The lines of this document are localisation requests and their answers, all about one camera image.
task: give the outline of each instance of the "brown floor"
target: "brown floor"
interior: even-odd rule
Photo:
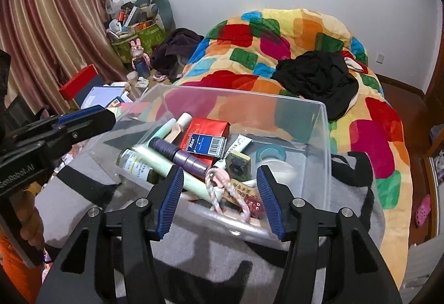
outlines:
[[[389,84],[382,84],[386,100],[398,112],[404,128],[405,146],[410,155],[410,170],[413,181],[412,219],[408,244],[423,243],[428,239],[431,225],[430,215],[421,228],[415,225],[415,211],[428,194],[425,170],[421,158],[430,148],[428,132],[431,121],[422,98],[418,95]]]

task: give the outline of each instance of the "gray blanket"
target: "gray blanket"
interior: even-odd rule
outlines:
[[[147,195],[147,191],[136,184],[115,185],[86,152],[81,152],[69,166],[36,198],[46,243],[56,248],[63,246],[89,208],[99,205],[105,211],[118,210]],[[76,177],[75,170],[92,180]],[[339,211],[344,206],[351,208],[380,246],[384,214],[365,153],[332,155],[331,199],[331,211]],[[180,217],[175,217],[170,232],[160,243],[152,243],[152,250],[162,292],[167,302],[176,304],[272,303],[286,259],[286,252],[211,232]],[[323,259],[321,254],[314,303],[322,299]],[[116,269],[116,292],[121,302],[126,303],[118,265]]]

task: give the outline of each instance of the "clear plastic box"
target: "clear plastic box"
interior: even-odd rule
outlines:
[[[157,84],[118,118],[112,131],[94,140],[88,148],[90,155],[116,183],[129,180],[150,189],[152,184],[117,166],[117,158],[123,150],[142,142],[163,123],[173,117],[179,118],[184,112],[193,117],[228,121],[231,126],[226,149],[238,134],[253,138],[254,142],[243,151],[251,157],[253,178],[256,169],[254,151],[265,144],[280,145],[286,151],[286,162],[296,171],[295,179],[287,184],[292,194],[316,208],[329,210],[328,121],[325,105],[316,101],[247,91]],[[181,199],[175,220],[181,217],[179,220],[205,225],[272,248],[287,247],[271,233],[266,218],[257,220],[259,225],[242,223],[211,211],[207,202],[200,201],[192,203]]]

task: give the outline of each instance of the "wall outlet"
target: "wall outlet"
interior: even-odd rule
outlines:
[[[384,55],[382,53],[378,53],[378,57],[376,57],[376,62],[382,64],[384,62]]]

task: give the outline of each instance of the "colorful blanket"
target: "colorful blanket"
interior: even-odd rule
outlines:
[[[400,286],[407,263],[412,208],[410,163],[403,127],[367,68],[362,44],[336,18],[305,9],[264,9],[221,22],[199,44],[176,84],[290,95],[270,79],[280,59],[309,50],[342,51],[361,63],[350,71],[359,83],[356,104],[330,122],[331,152],[368,154],[384,209],[386,230],[380,251]]]

